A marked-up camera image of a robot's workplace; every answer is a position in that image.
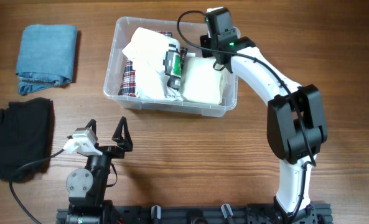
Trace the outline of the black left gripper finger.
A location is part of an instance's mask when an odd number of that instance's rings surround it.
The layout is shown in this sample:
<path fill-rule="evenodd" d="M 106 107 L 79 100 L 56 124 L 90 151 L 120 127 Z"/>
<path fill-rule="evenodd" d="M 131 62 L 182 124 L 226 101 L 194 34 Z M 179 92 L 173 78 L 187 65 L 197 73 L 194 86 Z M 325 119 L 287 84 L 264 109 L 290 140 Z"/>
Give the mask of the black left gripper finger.
<path fill-rule="evenodd" d="M 91 119 L 85 127 L 91 128 L 93 133 L 96 134 L 96 120 L 95 119 Z"/>
<path fill-rule="evenodd" d="M 111 139 L 123 151 L 131 152 L 133 150 L 133 142 L 128 130 L 128 122 L 124 116 L 121 117 Z"/>

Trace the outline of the cream cloth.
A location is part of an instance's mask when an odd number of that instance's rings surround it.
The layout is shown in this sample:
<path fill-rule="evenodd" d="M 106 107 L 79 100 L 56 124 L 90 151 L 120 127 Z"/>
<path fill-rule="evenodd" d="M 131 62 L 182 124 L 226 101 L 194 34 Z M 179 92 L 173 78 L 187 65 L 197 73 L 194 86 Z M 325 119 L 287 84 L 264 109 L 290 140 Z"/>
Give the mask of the cream cloth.
<path fill-rule="evenodd" d="M 226 69 L 215 70 L 213 58 L 187 57 L 182 74 L 182 97 L 195 103 L 219 105 L 227 82 Z"/>

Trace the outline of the black garment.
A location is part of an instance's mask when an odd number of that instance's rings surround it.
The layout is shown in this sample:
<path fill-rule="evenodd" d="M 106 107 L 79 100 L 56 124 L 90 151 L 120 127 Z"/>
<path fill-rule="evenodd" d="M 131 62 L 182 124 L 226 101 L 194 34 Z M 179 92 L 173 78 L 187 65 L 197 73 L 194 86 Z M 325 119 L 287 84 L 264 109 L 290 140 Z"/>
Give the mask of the black garment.
<path fill-rule="evenodd" d="M 51 113 L 46 98 L 10 102 L 0 110 L 0 179 L 10 179 L 21 166 L 47 157 Z"/>

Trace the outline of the blue denim jeans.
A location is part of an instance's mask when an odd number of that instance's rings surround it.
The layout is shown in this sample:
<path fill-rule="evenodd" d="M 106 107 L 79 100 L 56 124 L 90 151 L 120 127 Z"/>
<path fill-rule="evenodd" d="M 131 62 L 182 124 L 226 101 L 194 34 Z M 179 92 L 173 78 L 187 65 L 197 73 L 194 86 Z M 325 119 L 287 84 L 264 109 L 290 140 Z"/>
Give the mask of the blue denim jeans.
<path fill-rule="evenodd" d="M 78 30 L 66 24 L 27 26 L 17 58 L 20 95 L 63 86 L 73 81 Z"/>

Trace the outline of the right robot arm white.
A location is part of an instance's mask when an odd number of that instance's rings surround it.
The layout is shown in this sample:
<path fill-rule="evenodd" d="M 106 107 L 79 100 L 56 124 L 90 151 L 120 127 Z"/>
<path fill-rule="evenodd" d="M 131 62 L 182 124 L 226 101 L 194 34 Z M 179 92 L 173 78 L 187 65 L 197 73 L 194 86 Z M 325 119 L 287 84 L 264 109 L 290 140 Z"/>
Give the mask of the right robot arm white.
<path fill-rule="evenodd" d="M 227 8 L 209 9 L 203 16 L 210 38 L 205 49 L 219 65 L 244 80 L 267 106 L 267 139 L 279 159 L 274 221 L 294 223 L 307 218 L 311 213 L 311 170 L 327 140 L 320 91 L 287 78 L 253 41 L 238 37 Z"/>

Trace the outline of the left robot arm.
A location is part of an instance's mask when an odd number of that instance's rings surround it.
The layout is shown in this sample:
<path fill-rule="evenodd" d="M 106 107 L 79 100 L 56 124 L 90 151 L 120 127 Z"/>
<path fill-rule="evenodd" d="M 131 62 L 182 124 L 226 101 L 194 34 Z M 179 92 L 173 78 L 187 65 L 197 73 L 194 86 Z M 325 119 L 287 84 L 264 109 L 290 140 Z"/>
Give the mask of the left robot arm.
<path fill-rule="evenodd" d="M 128 123 L 122 117 L 111 138 L 114 146 L 100 146 L 96 136 L 96 121 L 91 119 L 84 128 L 78 128 L 68 137 L 63 149 L 67 153 L 78 153 L 87 157 L 86 166 L 72 171 L 66 180 L 68 209 L 58 210 L 57 223 L 124 223 L 123 217 L 105 199 L 110 171 L 116 172 L 113 159 L 123 159 L 126 152 L 133 150 Z"/>

